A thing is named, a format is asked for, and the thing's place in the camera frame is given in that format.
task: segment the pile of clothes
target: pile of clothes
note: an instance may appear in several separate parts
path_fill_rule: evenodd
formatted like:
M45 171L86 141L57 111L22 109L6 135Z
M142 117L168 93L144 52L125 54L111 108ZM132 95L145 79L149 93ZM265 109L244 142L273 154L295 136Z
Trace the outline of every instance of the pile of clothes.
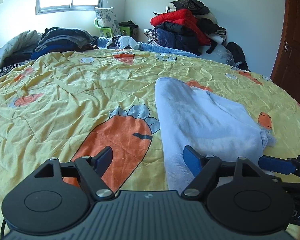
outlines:
M97 37L81 29L53 27L45 29L44 34L25 31L0 48L0 77L49 52L84 52L98 49L96 43Z
M226 40L226 29L217 25L208 7L197 0L178 0L169 3L168 12L151 19L154 30L144 29L150 44L181 49L198 56L199 46L217 44Z
M45 29L41 40L31 55L31 60L35 60L49 52L65 52L75 50L84 52L89 49L97 49L92 46L95 39L85 30L66 29L53 27Z

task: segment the red jacket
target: red jacket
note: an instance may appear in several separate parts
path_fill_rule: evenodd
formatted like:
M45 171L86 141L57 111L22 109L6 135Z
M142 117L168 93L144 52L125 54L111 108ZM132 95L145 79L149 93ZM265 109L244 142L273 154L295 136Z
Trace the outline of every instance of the red jacket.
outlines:
M150 23L152 26L156 27L165 21L181 24L193 30L197 34L200 45L211 44L210 39L197 27L197 19L188 9L160 14L152 18Z

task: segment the striped fabric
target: striped fabric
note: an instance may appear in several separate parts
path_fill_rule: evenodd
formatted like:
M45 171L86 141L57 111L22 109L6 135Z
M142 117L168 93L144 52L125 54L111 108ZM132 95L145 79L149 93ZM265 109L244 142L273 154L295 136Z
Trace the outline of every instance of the striped fabric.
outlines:
M154 30L144 29L144 33L148 37L149 44L159 45L158 35Z
M9 73L15 67L19 67L19 66L22 66L22 65L23 64L12 64L10 66L0 68L0 77L2 77L5 74Z

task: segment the window frame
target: window frame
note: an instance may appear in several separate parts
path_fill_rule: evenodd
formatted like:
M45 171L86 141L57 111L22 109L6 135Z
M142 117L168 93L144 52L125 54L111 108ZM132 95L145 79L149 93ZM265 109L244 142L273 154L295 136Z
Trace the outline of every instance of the window frame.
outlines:
M69 12L69 11L88 11L94 10L95 7L102 7L103 0L99 0L97 5L73 5L73 0L71 0L70 6L51 6L46 7L48 9L40 8L40 0L35 1L35 15L55 13L55 12Z

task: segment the black jacket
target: black jacket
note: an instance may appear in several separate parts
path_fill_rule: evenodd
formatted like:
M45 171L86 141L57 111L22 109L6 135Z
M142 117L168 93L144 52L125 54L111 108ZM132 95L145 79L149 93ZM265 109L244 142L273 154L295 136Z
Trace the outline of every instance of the black jacket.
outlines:
M190 10L193 15L203 15L210 12L209 8L198 0L178 0L174 1L173 5L177 8L177 10L186 8Z
M195 55L200 56L199 41L197 34L188 27L180 24L163 22L154 28L158 33L158 41L160 46L173 49L180 49L191 52Z
M197 27L200 29L200 31L207 34L215 33L217 31L226 31L225 28L222 28L217 24L214 24L212 20L207 18L199 19L197 22Z

